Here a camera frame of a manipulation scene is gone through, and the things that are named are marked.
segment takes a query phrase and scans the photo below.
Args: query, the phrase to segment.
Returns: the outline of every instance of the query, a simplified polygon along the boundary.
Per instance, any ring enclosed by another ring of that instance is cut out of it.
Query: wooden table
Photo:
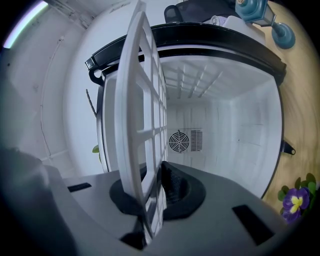
[[[266,46],[286,63],[286,76],[280,86],[284,112],[284,139],[296,150],[282,154],[278,168],[263,200],[279,211],[278,191],[286,185],[293,188],[298,177],[312,173],[320,181],[320,59],[308,34],[297,18],[285,7],[268,3],[276,22],[289,25],[296,42],[291,49],[281,49],[272,39],[270,27],[259,27]]]

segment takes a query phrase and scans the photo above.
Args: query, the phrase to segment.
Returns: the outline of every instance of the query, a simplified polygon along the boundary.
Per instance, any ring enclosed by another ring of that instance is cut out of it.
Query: purple flower
[[[300,217],[300,209],[304,210],[309,205],[309,190],[302,187],[299,190],[291,188],[285,195],[283,200],[284,211],[282,216],[288,223],[295,221]]]

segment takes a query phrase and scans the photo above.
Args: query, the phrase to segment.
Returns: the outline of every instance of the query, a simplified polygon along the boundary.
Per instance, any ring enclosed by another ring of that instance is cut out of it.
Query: black handle
[[[287,153],[289,155],[296,154],[296,150],[285,140],[281,141],[280,152]]]

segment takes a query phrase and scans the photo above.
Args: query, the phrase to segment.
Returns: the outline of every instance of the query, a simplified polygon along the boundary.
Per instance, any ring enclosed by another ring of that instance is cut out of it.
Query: light fixture
[[[294,46],[296,37],[292,29],[284,23],[276,23],[276,15],[267,0],[236,0],[235,12],[244,22],[255,23],[261,27],[272,27],[274,42],[283,49]]]
[[[22,32],[22,30],[24,30],[26,25],[47,6],[48,4],[46,2],[41,1],[33,8],[28,10],[28,12],[15,25],[14,29],[9,34],[8,38],[5,40],[3,47],[10,49],[16,41],[16,39],[18,38],[18,36],[20,35],[20,33]]]

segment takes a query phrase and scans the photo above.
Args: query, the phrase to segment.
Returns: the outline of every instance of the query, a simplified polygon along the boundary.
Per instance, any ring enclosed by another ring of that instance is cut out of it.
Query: fan vent
[[[191,151],[202,150],[203,134],[201,130],[191,131]]]
[[[181,153],[188,148],[189,138],[183,132],[178,130],[178,132],[171,135],[169,145],[174,151]]]

